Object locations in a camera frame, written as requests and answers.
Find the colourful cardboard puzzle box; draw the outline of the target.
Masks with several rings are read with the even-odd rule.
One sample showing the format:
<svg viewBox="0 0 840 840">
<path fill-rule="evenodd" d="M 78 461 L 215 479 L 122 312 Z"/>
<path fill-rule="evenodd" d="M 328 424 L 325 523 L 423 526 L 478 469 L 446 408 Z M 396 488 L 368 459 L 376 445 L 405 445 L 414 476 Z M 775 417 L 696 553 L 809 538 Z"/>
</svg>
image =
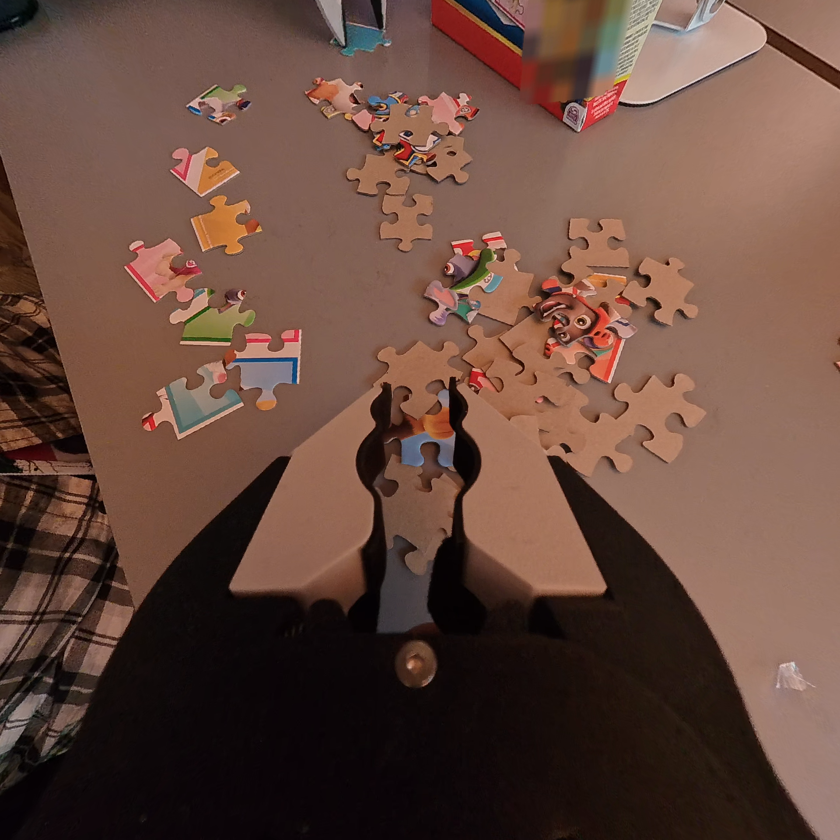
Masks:
<svg viewBox="0 0 840 840">
<path fill-rule="evenodd" d="M 642 52 L 660 1 L 633 1 L 629 25 L 618 54 L 615 82 L 600 96 L 545 103 L 543 108 L 576 132 L 614 113 Z M 520 87 L 523 30 L 514 20 L 514 2 L 433 1 L 432 23 L 514 87 Z"/>
</svg>

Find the light green edge puzzle piece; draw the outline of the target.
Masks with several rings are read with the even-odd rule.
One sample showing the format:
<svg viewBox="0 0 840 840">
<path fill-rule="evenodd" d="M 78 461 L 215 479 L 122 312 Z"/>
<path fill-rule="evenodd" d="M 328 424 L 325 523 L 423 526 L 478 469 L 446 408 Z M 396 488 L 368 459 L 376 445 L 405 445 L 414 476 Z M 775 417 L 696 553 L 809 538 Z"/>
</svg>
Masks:
<svg viewBox="0 0 840 840">
<path fill-rule="evenodd" d="M 187 309 L 176 309 L 171 313 L 170 323 L 183 326 L 181 344 L 228 346 L 237 325 L 248 327 L 255 320 L 254 311 L 240 310 L 240 304 L 246 297 L 244 289 L 226 290 L 220 307 L 210 304 L 214 293 L 209 288 L 195 290 Z"/>
</svg>

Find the orange striped puzzle piece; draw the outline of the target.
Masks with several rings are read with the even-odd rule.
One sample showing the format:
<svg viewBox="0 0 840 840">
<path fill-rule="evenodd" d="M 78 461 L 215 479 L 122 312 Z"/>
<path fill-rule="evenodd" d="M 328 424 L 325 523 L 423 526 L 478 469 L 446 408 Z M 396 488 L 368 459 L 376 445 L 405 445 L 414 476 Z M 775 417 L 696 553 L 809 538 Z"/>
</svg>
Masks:
<svg viewBox="0 0 840 840">
<path fill-rule="evenodd" d="M 198 196 L 206 196 L 239 174 L 229 161 L 219 162 L 218 152 L 212 147 L 206 146 L 195 153 L 179 148 L 171 157 L 176 161 L 171 173 Z"/>
</svg>

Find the orange white puzzle piece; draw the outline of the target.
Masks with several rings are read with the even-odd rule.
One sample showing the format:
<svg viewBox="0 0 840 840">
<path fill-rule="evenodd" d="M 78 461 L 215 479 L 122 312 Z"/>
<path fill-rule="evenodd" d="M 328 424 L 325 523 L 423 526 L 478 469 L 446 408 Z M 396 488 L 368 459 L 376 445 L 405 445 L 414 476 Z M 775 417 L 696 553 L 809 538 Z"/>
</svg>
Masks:
<svg viewBox="0 0 840 840">
<path fill-rule="evenodd" d="M 339 115 L 350 119 L 354 110 L 361 105 L 355 95 L 364 89 L 360 81 L 347 83 L 341 78 L 326 80 L 318 77 L 313 80 L 313 84 L 314 88 L 306 91 L 305 95 L 313 104 L 321 105 L 321 112 L 327 119 Z"/>
</svg>

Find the small heap of puzzle pieces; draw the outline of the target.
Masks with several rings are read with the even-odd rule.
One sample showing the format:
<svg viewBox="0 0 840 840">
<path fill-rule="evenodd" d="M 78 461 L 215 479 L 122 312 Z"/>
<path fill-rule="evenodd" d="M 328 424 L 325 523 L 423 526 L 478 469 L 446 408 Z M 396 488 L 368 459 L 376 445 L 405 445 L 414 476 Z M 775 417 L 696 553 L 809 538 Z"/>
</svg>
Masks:
<svg viewBox="0 0 840 840">
<path fill-rule="evenodd" d="M 466 167 L 472 158 L 462 132 L 464 122 L 472 120 L 478 109 L 464 92 L 457 97 L 442 92 L 417 101 L 401 91 L 363 101 L 363 92 L 355 94 L 360 106 L 352 118 L 336 116 L 367 134 L 372 143 L 362 165 L 349 168 L 346 179 L 358 194 L 381 198 L 385 220 L 380 239 L 394 240 L 405 253 L 416 241 L 430 240 L 434 232 L 424 222 L 433 212 L 434 200 L 428 194 L 410 192 L 410 176 L 425 176 L 436 183 L 447 179 L 466 183 Z"/>
</svg>

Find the pink puzzle piece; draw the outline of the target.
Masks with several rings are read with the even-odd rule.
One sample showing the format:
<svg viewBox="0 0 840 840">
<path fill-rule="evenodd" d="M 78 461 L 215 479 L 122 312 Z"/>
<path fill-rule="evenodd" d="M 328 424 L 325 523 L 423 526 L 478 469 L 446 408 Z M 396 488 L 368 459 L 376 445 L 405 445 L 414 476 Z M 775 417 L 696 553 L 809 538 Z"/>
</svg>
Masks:
<svg viewBox="0 0 840 840">
<path fill-rule="evenodd" d="M 202 271 L 194 260 L 187 260 L 182 267 L 173 267 L 172 260 L 182 255 L 182 248 L 171 238 L 146 247 L 136 240 L 130 245 L 134 260 L 124 268 L 154 302 L 166 294 L 175 292 L 179 302 L 193 298 L 194 290 L 186 286 L 187 281 L 199 276 Z"/>
</svg>

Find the blue orange dog puzzle piece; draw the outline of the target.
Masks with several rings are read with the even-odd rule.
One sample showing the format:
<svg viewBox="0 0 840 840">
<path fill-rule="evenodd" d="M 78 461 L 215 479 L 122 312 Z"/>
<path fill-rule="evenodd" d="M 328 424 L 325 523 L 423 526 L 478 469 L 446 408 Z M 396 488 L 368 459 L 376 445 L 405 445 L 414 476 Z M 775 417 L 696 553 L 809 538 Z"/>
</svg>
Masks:
<svg viewBox="0 0 840 840">
<path fill-rule="evenodd" d="M 438 465 L 444 469 L 454 467 L 455 432 L 449 422 L 448 390 L 439 392 L 437 399 L 442 406 L 439 412 L 425 414 L 420 418 L 405 414 L 401 423 L 391 425 L 383 435 L 385 444 L 394 439 L 401 442 L 401 458 L 405 465 L 421 467 L 424 464 L 421 447 L 432 443 L 438 446 Z"/>
</svg>

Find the person's plaid shirt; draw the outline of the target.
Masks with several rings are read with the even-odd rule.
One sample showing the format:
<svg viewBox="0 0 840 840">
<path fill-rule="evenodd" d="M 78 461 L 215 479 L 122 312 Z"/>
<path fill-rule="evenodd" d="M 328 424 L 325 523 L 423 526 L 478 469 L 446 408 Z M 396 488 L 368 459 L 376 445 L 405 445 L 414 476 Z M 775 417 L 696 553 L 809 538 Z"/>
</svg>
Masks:
<svg viewBox="0 0 840 840">
<path fill-rule="evenodd" d="M 86 449 L 43 302 L 1 298 L 2 455 Z M 1 479 L 1 789 L 67 751 L 133 603 L 97 481 Z"/>
</svg>

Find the green white puzzle piece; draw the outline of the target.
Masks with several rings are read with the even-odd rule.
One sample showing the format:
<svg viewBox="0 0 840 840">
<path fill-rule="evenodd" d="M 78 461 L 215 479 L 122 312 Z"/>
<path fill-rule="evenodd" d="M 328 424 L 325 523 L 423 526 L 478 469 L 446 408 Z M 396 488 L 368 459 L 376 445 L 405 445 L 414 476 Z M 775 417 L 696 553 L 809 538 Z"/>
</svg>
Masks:
<svg viewBox="0 0 840 840">
<path fill-rule="evenodd" d="M 229 90 L 213 86 L 188 102 L 186 107 L 196 115 L 224 124 L 235 119 L 250 106 L 250 101 L 245 98 L 246 90 L 246 86 L 241 83 L 235 84 Z"/>
</svg>

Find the blue framed white puzzle piece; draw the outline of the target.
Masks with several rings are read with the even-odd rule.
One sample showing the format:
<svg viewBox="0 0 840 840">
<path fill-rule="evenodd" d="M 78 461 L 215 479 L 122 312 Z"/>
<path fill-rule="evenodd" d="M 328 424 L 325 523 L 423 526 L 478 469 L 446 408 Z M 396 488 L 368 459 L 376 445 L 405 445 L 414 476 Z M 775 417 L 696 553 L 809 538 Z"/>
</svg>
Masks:
<svg viewBox="0 0 840 840">
<path fill-rule="evenodd" d="M 224 356 L 227 368 L 239 368 L 240 387 L 243 390 L 260 389 L 256 407 L 261 411 L 268 411 L 277 405 L 274 389 L 278 384 L 299 383 L 302 331 L 290 329 L 282 332 L 280 337 L 282 348 L 270 350 L 270 335 L 248 333 L 243 350 L 230 349 Z"/>
</svg>

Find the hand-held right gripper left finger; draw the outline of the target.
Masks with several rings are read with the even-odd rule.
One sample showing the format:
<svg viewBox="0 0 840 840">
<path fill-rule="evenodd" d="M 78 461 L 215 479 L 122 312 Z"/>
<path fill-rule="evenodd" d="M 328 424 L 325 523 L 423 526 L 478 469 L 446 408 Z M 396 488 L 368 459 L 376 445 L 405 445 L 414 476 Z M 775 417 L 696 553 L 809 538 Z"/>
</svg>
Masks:
<svg viewBox="0 0 840 840">
<path fill-rule="evenodd" d="M 373 632 L 385 576 L 383 434 L 392 388 L 376 386 L 293 451 L 230 582 L 234 595 L 283 595 L 311 607 L 338 603 Z"/>
</svg>

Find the teal corner puzzle piece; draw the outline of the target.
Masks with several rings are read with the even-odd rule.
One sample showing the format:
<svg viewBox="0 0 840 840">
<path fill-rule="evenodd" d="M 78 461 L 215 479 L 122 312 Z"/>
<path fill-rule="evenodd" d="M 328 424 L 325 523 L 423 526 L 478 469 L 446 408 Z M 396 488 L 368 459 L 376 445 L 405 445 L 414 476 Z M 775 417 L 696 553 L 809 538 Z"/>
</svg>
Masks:
<svg viewBox="0 0 840 840">
<path fill-rule="evenodd" d="M 169 423 L 175 430 L 176 438 L 182 439 L 244 407 L 242 399 L 233 389 L 227 389 L 221 397 L 211 396 L 211 387 L 225 383 L 227 379 L 221 360 L 203 365 L 196 372 L 203 377 L 201 386 L 189 390 L 183 377 L 156 393 L 161 400 L 161 408 L 143 417 L 141 424 L 144 429 L 153 431 L 163 423 Z"/>
</svg>

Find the plain teal puzzle piece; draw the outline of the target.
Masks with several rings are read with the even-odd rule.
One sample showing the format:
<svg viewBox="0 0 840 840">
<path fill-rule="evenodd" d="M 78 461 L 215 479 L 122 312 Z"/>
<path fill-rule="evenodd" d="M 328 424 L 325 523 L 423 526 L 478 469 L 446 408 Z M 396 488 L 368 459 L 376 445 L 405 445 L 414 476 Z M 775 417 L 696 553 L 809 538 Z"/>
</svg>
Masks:
<svg viewBox="0 0 840 840">
<path fill-rule="evenodd" d="M 383 30 L 354 23 L 345 25 L 344 45 L 341 45 L 336 38 L 331 39 L 331 45 L 340 49 L 343 56 L 353 56 L 361 51 L 371 53 L 377 46 L 388 47 L 391 43 Z"/>
</svg>

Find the pile of puzzle pieces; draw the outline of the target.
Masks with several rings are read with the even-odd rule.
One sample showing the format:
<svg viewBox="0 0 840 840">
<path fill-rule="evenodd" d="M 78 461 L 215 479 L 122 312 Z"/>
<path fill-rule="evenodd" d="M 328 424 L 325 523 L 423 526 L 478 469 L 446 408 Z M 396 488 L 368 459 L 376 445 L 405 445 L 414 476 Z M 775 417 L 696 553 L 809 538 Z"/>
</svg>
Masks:
<svg viewBox="0 0 840 840">
<path fill-rule="evenodd" d="M 624 277 L 623 294 L 617 299 L 629 307 L 626 318 L 634 327 L 634 310 L 649 301 L 654 303 L 654 320 L 661 325 L 672 325 L 676 314 L 694 318 L 698 308 L 686 299 L 693 285 L 681 273 L 684 263 L 645 258 L 637 277 L 628 279 L 631 260 L 625 236 L 619 219 L 596 223 L 571 219 L 569 239 L 576 244 L 570 247 L 560 274 L 551 277 L 563 286 L 594 274 Z M 618 414 L 587 417 L 587 397 L 581 387 L 588 382 L 611 384 L 631 338 L 620 349 L 599 356 L 567 350 L 546 358 L 543 351 L 551 335 L 550 323 L 541 321 L 534 311 L 547 297 L 542 290 L 544 280 L 536 290 L 533 275 L 519 269 L 519 253 L 508 247 L 499 232 L 484 234 L 481 240 L 457 239 L 451 247 L 444 278 L 432 281 L 423 295 L 434 304 L 430 322 L 443 326 L 447 320 L 460 318 L 467 323 L 472 345 L 461 359 L 468 370 L 457 372 L 449 346 L 433 350 L 418 342 L 404 353 L 380 352 L 379 360 L 386 365 L 381 383 L 404 391 L 402 405 L 397 405 L 399 395 L 393 399 L 392 410 L 399 418 L 392 425 L 400 424 L 405 414 L 420 418 L 439 412 L 438 393 L 448 389 L 448 375 L 453 374 L 507 420 L 535 417 L 542 449 L 566 460 L 584 476 L 591 476 L 604 459 L 616 470 L 628 471 L 632 458 L 619 446 L 639 427 L 647 432 L 643 446 L 648 451 L 664 462 L 674 460 L 683 437 L 668 429 L 668 420 L 676 417 L 685 427 L 693 427 L 705 415 L 687 397 L 695 387 L 687 375 L 674 374 L 667 382 L 651 375 L 636 389 L 615 385 L 612 397 L 619 403 Z M 401 447 L 398 439 L 386 445 L 395 442 Z M 421 452 L 421 467 L 405 465 L 400 453 L 390 456 L 381 473 L 381 481 L 392 488 L 382 499 L 386 547 L 412 546 L 404 563 L 418 575 L 427 572 L 440 543 L 451 533 L 460 486 L 455 464 L 452 469 L 438 465 L 436 444 L 423 445 Z"/>
</svg>

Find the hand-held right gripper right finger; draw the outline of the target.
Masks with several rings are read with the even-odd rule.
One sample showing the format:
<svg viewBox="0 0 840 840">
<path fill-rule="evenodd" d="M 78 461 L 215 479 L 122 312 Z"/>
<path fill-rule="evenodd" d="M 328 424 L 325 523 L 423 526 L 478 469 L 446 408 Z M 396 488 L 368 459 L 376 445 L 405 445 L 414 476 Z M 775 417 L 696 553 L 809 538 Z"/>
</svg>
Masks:
<svg viewBox="0 0 840 840">
<path fill-rule="evenodd" d="M 525 623 L 545 598 L 595 599 L 606 583 L 539 444 L 537 420 L 507 420 L 450 382 L 454 464 L 464 486 L 440 546 L 429 612 L 447 634 L 475 634 L 492 613 Z"/>
</svg>

